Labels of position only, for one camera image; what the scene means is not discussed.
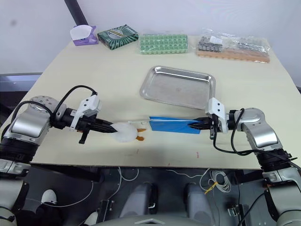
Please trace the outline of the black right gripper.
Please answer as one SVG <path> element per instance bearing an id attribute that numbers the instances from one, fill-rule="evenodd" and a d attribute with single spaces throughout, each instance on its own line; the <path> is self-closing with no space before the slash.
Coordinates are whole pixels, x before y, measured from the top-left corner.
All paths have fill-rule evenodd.
<path id="1" fill-rule="evenodd" d="M 218 132 L 221 132 L 219 117 L 216 114 L 206 114 L 211 119 L 210 126 L 210 139 L 214 139 Z M 207 117 L 199 117 L 193 120 L 192 124 L 189 124 L 192 129 L 207 129 Z"/>

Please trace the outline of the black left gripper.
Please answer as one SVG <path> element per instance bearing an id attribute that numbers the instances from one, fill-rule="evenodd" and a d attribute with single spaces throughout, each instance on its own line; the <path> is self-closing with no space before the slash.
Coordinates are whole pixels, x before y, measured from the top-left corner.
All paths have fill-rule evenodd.
<path id="1" fill-rule="evenodd" d="M 82 118 L 79 119 L 76 125 L 76 131 L 80 132 L 81 138 L 79 140 L 79 144 L 85 144 L 85 141 L 87 139 L 87 136 L 90 132 L 92 131 L 97 131 L 101 133 L 115 133 L 117 132 L 111 125 L 113 124 L 112 122 L 102 120 L 102 119 L 97 119 L 96 114 L 87 117 L 83 116 Z"/>

